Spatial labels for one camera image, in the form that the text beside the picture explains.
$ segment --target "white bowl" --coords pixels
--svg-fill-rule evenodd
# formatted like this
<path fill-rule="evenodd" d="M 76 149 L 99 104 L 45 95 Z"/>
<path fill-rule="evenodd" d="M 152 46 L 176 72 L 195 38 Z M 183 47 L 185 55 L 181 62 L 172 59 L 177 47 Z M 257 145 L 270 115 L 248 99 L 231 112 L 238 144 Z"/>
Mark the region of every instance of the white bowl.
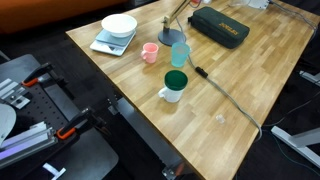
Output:
<path fill-rule="evenodd" d="M 137 27 L 137 21 L 132 16 L 126 14 L 113 14 L 105 17 L 101 25 L 103 29 L 109 31 L 112 36 L 124 38 L 134 32 Z"/>

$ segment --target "light blue cup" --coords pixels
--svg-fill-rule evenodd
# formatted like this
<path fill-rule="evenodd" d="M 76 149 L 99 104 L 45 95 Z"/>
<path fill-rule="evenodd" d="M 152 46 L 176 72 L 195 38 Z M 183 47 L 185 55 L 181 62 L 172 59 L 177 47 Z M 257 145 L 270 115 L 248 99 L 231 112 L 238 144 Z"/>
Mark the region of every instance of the light blue cup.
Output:
<path fill-rule="evenodd" d="M 182 67 L 190 53 L 190 47 L 186 43 L 176 42 L 171 47 L 171 64 L 174 67 Z"/>

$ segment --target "green cup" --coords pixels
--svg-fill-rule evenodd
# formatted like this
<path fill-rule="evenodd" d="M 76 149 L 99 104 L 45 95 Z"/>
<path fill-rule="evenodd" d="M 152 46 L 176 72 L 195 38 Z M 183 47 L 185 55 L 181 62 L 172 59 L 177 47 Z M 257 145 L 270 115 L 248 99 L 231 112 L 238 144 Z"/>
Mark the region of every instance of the green cup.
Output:
<path fill-rule="evenodd" d="M 188 77 L 183 72 L 178 70 L 169 71 L 164 77 L 165 87 L 159 91 L 158 95 L 168 102 L 178 102 L 187 83 Z"/>

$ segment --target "black case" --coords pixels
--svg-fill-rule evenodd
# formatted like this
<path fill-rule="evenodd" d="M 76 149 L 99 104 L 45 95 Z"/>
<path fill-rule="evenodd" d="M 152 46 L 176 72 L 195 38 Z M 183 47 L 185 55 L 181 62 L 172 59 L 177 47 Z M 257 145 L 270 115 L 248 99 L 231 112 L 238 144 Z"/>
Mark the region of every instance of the black case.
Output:
<path fill-rule="evenodd" d="M 211 7 L 194 11 L 188 21 L 192 27 L 229 49 L 239 46 L 250 31 L 249 27 Z"/>

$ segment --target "scale display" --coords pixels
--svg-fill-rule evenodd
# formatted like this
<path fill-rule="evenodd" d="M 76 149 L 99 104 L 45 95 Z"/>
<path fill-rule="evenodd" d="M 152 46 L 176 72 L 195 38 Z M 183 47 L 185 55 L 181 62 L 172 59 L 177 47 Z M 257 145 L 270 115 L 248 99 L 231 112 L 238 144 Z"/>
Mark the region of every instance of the scale display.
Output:
<path fill-rule="evenodd" d="M 96 36 L 94 42 L 90 45 L 90 49 L 116 56 L 121 56 L 127 49 L 135 34 L 136 31 L 134 31 L 130 36 L 124 38 L 117 38 L 112 36 L 108 31 L 103 29 Z"/>

